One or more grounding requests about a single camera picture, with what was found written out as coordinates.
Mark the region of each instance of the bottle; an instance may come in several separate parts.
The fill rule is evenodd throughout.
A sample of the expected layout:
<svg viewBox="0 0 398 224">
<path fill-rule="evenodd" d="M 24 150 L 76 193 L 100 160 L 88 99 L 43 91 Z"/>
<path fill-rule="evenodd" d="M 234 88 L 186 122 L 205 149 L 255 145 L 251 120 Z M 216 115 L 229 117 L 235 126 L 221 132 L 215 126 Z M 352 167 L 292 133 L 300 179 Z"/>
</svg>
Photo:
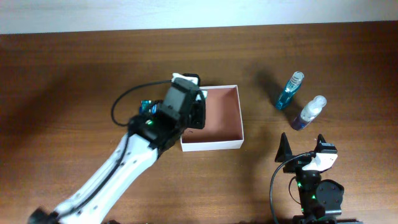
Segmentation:
<svg viewBox="0 0 398 224">
<path fill-rule="evenodd" d="M 302 72 L 295 72 L 292 78 L 286 83 L 285 89 L 280 94 L 275 107 L 278 110 L 284 109 L 292 101 L 293 95 L 299 90 L 303 82 L 304 74 Z"/>
<path fill-rule="evenodd" d="M 323 96 L 316 96 L 310 101 L 301 113 L 294 119 L 292 128 L 300 131 L 305 128 L 311 121 L 313 121 L 318 114 L 321 113 L 322 108 L 326 105 L 326 98 Z"/>
</svg>

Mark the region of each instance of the brown table surface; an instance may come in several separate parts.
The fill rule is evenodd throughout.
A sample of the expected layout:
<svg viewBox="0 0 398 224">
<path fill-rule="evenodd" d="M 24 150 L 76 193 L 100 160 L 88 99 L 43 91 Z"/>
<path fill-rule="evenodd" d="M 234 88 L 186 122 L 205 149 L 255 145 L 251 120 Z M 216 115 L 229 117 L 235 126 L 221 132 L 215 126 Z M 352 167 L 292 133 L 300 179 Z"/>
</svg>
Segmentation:
<svg viewBox="0 0 398 224">
<path fill-rule="evenodd" d="M 313 150 L 322 133 L 338 160 L 324 179 L 345 187 L 343 214 L 366 223 L 398 219 L 398 23 L 304 24 L 211 29 L 0 35 L 0 223 L 25 223 L 74 194 L 126 132 L 110 119 L 124 90 L 200 74 L 203 85 L 239 87 L 241 149 L 164 153 L 137 178 L 106 220 L 121 223 L 268 223 L 269 182 L 280 135 L 293 153 Z M 273 99 L 291 75 L 305 74 L 295 101 Z M 118 120 L 168 85 L 139 90 Z M 328 104 L 303 131 L 289 121 L 314 96 Z M 278 174 L 280 219 L 300 215 L 292 174 Z M 297 189 L 292 187 L 297 198 Z"/>
</svg>

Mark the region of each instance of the box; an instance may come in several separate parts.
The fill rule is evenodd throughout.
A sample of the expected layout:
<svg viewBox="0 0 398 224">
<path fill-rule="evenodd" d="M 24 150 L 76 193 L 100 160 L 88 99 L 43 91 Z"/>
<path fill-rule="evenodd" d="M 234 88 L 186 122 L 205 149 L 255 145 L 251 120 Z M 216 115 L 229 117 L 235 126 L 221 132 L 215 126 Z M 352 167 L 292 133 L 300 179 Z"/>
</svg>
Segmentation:
<svg viewBox="0 0 398 224">
<path fill-rule="evenodd" d="M 182 151 L 239 149 L 244 136 L 238 86 L 200 88 L 208 92 L 205 128 L 186 129 L 181 136 Z"/>
</svg>

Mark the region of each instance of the cardboard box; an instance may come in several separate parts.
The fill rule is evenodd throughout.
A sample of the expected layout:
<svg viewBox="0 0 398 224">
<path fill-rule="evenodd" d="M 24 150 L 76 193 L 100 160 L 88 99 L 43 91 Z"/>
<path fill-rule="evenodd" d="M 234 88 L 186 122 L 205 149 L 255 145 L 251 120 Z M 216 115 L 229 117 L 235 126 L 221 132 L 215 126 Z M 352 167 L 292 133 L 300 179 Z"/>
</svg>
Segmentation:
<svg viewBox="0 0 398 224">
<path fill-rule="evenodd" d="M 207 90 L 206 124 L 202 130 L 186 129 L 182 151 L 239 149 L 244 141 L 237 85 L 203 86 Z"/>
</svg>

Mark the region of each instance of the blue bottle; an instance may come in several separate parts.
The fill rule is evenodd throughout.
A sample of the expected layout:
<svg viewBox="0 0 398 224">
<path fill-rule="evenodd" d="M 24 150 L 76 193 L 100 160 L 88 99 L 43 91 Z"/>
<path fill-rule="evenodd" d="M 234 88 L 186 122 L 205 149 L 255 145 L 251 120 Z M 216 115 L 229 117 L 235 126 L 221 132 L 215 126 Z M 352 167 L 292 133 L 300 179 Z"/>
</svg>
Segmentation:
<svg viewBox="0 0 398 224">
<path fill-rule="evenodd" d="M 286 83 L 285 89 L 280 94 L 275 107 L 278 110 L 284 109 L 292 101 L 292 97 L 299 90 L 304 79 L 304 74 L 302 72 L 295 72 L 292 78 Z"/>
</svg>

